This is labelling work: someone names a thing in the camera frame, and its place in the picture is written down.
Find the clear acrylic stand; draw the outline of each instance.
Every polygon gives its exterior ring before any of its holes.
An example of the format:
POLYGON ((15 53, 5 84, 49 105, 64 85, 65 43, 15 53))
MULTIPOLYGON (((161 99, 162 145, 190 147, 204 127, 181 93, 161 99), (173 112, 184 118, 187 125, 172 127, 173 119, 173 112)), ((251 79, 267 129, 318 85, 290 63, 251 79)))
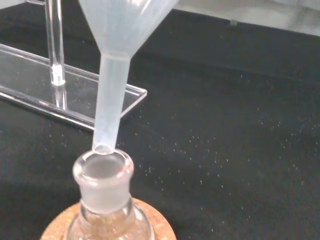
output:
MULTIPOLYGON (((99 75, 64 65, 65 84, 51 83, 49 59, 0 44, 0 96, 94 129, 99 75)), ((127 84, 122 117, 147 95, 127 84)))
MULTIPOLYGON (((0 44, 0 97, 93 130, 99 75, 64 64, 61 2, 44 5, 49 59, 0 44)), ((127 84, 121 116, 146 96, 127 84)))

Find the glass bottle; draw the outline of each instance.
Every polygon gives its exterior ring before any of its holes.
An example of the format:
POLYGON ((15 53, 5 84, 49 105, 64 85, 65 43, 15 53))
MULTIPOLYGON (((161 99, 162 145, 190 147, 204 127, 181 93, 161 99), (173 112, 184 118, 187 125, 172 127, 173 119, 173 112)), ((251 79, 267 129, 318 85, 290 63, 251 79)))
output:
POLYGON ((80 208, 64 240, 154 240, 147 216, 129 192, 133 172, 132 159, 121 150, 81 155, 73 166, 80 208))

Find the plastic funnel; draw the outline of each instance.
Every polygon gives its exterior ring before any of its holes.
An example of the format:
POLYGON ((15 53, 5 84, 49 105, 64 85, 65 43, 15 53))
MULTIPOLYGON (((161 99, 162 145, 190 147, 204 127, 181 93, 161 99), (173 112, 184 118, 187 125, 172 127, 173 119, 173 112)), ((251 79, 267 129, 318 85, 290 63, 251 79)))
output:
POLYGON ((178 0, 79 0, 101 52, 92 149, 116 146, 130 60, 178 0))

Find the funnel stem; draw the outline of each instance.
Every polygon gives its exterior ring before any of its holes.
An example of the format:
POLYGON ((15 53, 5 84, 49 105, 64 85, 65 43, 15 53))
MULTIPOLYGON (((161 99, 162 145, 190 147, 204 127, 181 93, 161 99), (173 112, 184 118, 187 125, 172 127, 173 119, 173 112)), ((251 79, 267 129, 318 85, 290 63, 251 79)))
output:
POLYGON ((101 55, 92 150, 100 154, 116 147, 130 58, 101 55))

